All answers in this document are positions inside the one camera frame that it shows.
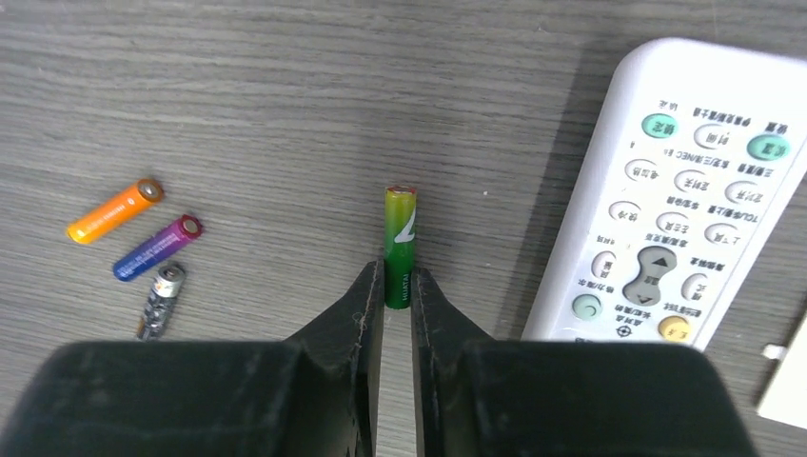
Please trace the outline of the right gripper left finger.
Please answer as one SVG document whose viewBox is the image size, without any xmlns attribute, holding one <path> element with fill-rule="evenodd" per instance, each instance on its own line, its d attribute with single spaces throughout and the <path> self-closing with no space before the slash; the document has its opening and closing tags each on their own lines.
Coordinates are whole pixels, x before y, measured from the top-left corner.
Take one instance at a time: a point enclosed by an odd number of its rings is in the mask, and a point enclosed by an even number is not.
<svg viewBox="0 0 807 457">
<path fill-rule="evenodd" d="M 39 368 L 5 456 L 371 456 L 384 265 L 282 341 L 88 341 Z"/>
</svg>

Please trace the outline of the green battery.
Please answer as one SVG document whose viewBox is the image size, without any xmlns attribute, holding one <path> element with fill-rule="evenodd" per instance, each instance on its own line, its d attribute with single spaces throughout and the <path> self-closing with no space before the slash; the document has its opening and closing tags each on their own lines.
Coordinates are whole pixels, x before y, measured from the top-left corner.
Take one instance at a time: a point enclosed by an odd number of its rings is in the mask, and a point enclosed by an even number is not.
<svg viewBox="0 0 807 457">
<path fill-rule="evenodd" d="M 392 186 L 384 195 L 384 295 L 391 309 L 410 306 L 415 266 L 417 191 Z"/>
</svg>

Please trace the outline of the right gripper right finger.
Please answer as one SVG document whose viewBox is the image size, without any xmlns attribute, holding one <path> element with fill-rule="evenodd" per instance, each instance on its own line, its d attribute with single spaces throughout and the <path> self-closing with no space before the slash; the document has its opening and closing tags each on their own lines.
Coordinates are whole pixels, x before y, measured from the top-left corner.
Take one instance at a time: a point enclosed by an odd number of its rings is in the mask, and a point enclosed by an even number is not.
<svg viewBox="0 0 807 457">
<path fill-rule="evenodd" d="M 421 456 L 753 456 L 699 351 L 500 341 L 420 268 L 412 346 Z"/>
</svg>

